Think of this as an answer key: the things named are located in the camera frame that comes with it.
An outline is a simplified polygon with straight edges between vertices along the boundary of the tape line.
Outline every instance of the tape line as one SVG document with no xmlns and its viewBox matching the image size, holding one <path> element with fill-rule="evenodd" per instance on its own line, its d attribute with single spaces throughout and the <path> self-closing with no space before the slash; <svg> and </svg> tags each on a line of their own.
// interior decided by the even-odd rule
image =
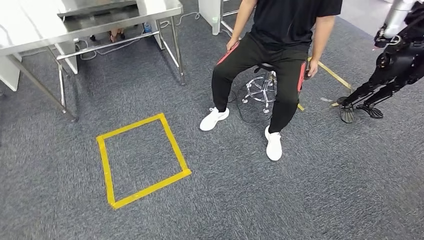
<svg viewBox="0 0 424 240">
<path fill-rule="evenodd" d="M 98 148 L 100 149 L 101 164 L 103 165 L 107 202 L 113 206 L 115 204 L 114 184 L 112 182 L 112 173 L 111 167 L 109 166 L 108 153 L 106 152 L 105 140 L 102 136 L 98 136 L 96 139 L 98 142 Z"/>
<path fill-rule="evenodd" d="M 300 105 L 300 104 L 298 104 L 298 105 L 297 105 L 297 108 L 298 108 L 300 111 L 302 111 L 302 112 L 305 110 L 305 109 L 304 109 L 304 107 L 303 107 L 302 105 Z"/>
<path fill-rule="evenodd" d="M 352 85 L 350 85 L 347 81 L 343 80 L 339 75 L 337 75 L 335 72 L 333 72 L 330 68 L 325 66 L 322 62 L 318 62 L 318 65 L 326 70 L 333 78 L 335 78 L 337 81 L 339 81 L 341 84 L 343 84 L 346 88 L 352 91 Z"/>
<path fill-rule="evenodd" d="M 159 190 L 159 189 L 161 189 L 163 187 L 166 187 L 166 186 L 168 186 L 168 185 L 170 185 L 172 183 L 175 183 L 176 181 L 178 181 L 178 180 L 180 180 L 180 179 L 182 179 L 182 178 L 190 175 L 191 173 L 192 172 L 190 171 L 190 169 L 185 169 L 185 170 L 183 170 L 183 171 L 181 171 L 181 172 L 179 172 L 179 173 L 177 173 L 177 174 L 175 174 L 175 175 L 173 175 L 171 177 L 168 177 L 165 180 L 162 180 L 162 181 L 160 181 L 158 183 L 155 183 L 155 184 L 153 184 L 151 186 L 148 186 L 148 187 L 146 187 L 145 189 L 143 189 L 143 190 L 141 190 L 139 192 L 136 192 L 136 193 L 134 193 L 134 194 L 132 194 L 130 196 L 124 197 L 123 199 L 115 202 L 115 204 L 112 204 L 112 207 L 114 209 L 122 208 L 123 206 L 125 206 L 127 204 L 130 204 L 130 203 L 134 202 L 135 200 L 138 200 L 138 199 L 140 199 L 142 197 L 145 197 L 145 196 L 153 193 L 156 190 Z"/>
<path fill-rule="evenodd" d="M 153 121 L 156 120 L 160 120 L 160 122 L 162 123 L 162 127 L 165 130 L 166 136 L 169 140 L 169 142 L 171 143 L 172 149 L 175 153 L 175 156 L 178 160 L 179 165 L 181 166 L 182 171 L 168 177 L 165 180 L 162 180 L 158 183 L 155 183 L 151 186 L 148 186 L 147 188 L 140 190 L 130 196 L 124 197 L 123 199 L 119 200 L 119 201 L 115 201 L 115 195 L 114 195 L 114 186 L 113 186 L 113 182 L 112 182 L 112 173 L 111 173 L 111 167 L 109 165 L 109 160 L 108 160 L 108 153 L 106 151 L 106 144 L 105 144 L 105 139 L 113 137 L 115 135 L 121 134 L 123 132 L 126 132 L 128 130 L 140 127 L 144 124 L 148 124 L 151 123 Z M 146 118 L 144 120 L 132 123 L 130 125 L 121 127 L 119 129 L 113 130 L 111 132 L 105 133 L 103 135 L 100 135 L 98 137 L 96 137 L 97 143 L 98 143 L 98 147 L 100 150 L 100 157 L 101 157 L 101 163 L 103 165 L 103 173 L 104 173 L 104 182 L 106 185 L 106 195 L 107 195 L 107 202 L 114 208 L 114 209 L 118 209 L 121 208 L 129 203 L 134 202 L 135 200 L 138 200 L 146 195 L 149 195 L 151 193 L 153 193 L 154 191 L 161 189 L 167 185 L 170 185 L 172 183 L 175 183 L 176 181 L 190 175 L 192 172 L 190 171 L 190 169 L 187 167 L 187 163 L 184 160 L 183 154 L 181 153 L 180 148 L 178 147 L 177 141 L 175 140 L 174 135 L 171 132 L 171 128 L 168 124 L 167 119 L 165 118 L 165 115 L 163 113 L 157 114 L 155 116 Z"/>
<path fill-rule="evenodd" d="M 132 123 L 130 125 L 127 125 L 127 126 L 124 126 L 124 127 L 121 127 L 121 128 L 118 128 L 116 130 L 113 130 L 113 131 L 110 131 L 108 133 L 105 133 L 105 134 L 103 134 L 101 136 L 103 137 L 103 139 L 107 139 L 107 138 L 113 137 L 115 135 L 121 134 L 121 133 L 126 132 L 128 130 L 131 130 L 131 129 L 140 127 L 141 125 L 148 124 L 148 123 L 151 123 L 151 122 L 153 122 L 155 120 L 158 120 L 161 117 L 160 116 L 161 114 L 158 114 L 158 115 L 155 115 L 155 116 L 151 116 L 151 117 L 146 118 L 144 120 L 141 120 L 141 121 Z"/>
<path fill-rule="evenodd" d="M 175 140 L 175 137 L 171 132 L 171 128 L 168 125 L 168 121 L 165 118 L 165 115 L 163 113 L 161 113 L 159 118 L 160 118 L 160 122 L 162 123 L 163 129 L 165 130 L 166 136 L 168 137 L 169 142 L 172 145 L 172 149 L 173 149 L 173 151 L 176 155 L 176 159 L 178 160 L 179 165 L 181 166 L 181 169 L 183 171 L 187 170 L 188 167 L 187 167 L 186 161 L 184 160 L 184 157 L 183 157 L 183 154 L 181 153 L 180 147 L 178 147 L 177 141 Z"/>
</svg>

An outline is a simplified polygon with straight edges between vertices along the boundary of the knee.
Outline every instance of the knee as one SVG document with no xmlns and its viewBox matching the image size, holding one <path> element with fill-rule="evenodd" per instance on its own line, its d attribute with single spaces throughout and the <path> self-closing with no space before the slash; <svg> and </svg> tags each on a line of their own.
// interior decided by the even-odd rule
<svg viewBox="0 0 424 240">
<path fill-rule="evenodd" d="M 216 80 L 227 80 L 229 81 L 232 78 L 232 71 L 224 64 L 216 65 L 213 69 L 212 79 Z"/>
<path fill-rule="evenodd" d="M 299 103 L 299 94 L 297 92 L 295 94 L 277 94 L 277 96 L 275 96 L 275 102 L 297 106 Z"/>
</svg>

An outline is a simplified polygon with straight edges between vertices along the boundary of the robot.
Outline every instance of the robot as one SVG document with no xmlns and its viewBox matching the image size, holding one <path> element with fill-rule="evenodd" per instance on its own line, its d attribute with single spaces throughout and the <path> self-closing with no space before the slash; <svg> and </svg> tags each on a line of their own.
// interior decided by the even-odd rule
<svg viewBox="0 0 424 240">
<path fill-rule="evenodd" d="M 402 23 L 406 27 L 398 32 Z M 385 48 L 376 60 L 368 82 L 351 95 L 337 100 L 341 120 L 353 123 L 354 106 L 373 119 L 383 113 L 375 106 L 393 96 L 406 85 L 424 77 L 424 4 L 416 0 L 394 0 L 383 26 L 374 38 L 376 48 Z"/>
</svg>

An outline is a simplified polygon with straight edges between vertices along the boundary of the robot leg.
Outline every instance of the robot leg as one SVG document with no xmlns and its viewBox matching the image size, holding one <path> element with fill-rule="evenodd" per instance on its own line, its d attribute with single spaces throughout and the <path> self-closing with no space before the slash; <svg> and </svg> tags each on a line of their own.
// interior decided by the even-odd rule
<svg viewBox="0 0 424 240">
<path fill-rule="evenodd" d="M 341 120 L 347 124 L 351 124 L 355 120 L 354 105 L 371 96 L 374 90 L 390 82 L 395 76 L 389 66 L 391 56 L 387 53 L 382 53 L 378 56 L 374 73 L 369 80 L 358 87 L 351 95 L 340 97 L 337 100 Z"/>
<path fill-rule="evenodd" d="M 356 108 L 364 110 L 373 119 L 382 119 L 383 113 L 374 106 L 391 98 L 394 93 L 398 92 L 406 85 L 412 85 L 424 77 L 424 60 L 422 60 L 421 56 L 418 58 L 418 61 L 412 65 L 405 74 L 400 75 L 393 82 L 380 88 L 378 92 L 373 94 L 370 98 L 365 100 L 363 104 L 358 105 Z"/>
</svg>

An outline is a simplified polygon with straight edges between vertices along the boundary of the floor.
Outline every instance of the floor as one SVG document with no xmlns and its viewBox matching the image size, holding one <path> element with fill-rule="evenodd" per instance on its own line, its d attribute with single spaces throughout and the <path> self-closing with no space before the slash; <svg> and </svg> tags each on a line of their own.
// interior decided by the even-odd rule
<svg viewBox="0 0 424 240">
<path fill-rule="evenodd" d="M 186 13 L 197 10 L 195 2 L 182 0 Z M 303 85 L 305 110 L 282 132 L 282 159 L 270 162 L 269 116 L 258 102 L 238 97 L 226 121 L 199 130 L 212 106 L 212 70 L 229 38 L 212 36 L 194 16 L 177 29 L 186 86 L 153 39 L 79 60 L 80 73 L 65 82 L 76 123 L 26 77 L 16 93 L 0 85 L 6 95 L 0 100 L 0 240 L 424 239 L 424 81 L 379 104 L 384 119 L 358 111 L 356 122 L 345 124 L 323 98 L 349 91 L 320 69 Z M 172 38 L 169 27 L 164 38 Z M 372 35 L 337 18 L 321 62 L 358 87 L 374 71 L 379 53 L 372 42 Z M 57 67 L 47 54 L 23 62 L 59 95 Z M 252 69 L 237 76 L 237 96 L 255 76 Z M 192 174 L 114 209 L 96 137 L 160 113 Z M 108 138 L 105 146 L 116 201 L 181 170 L 159 121 Z"/>
<path fill-rule="evenodd" d="M 384 0 L 343 0 L 340 17 L 375 36 L 390 7 L 391 4 Z"/>
</svg>

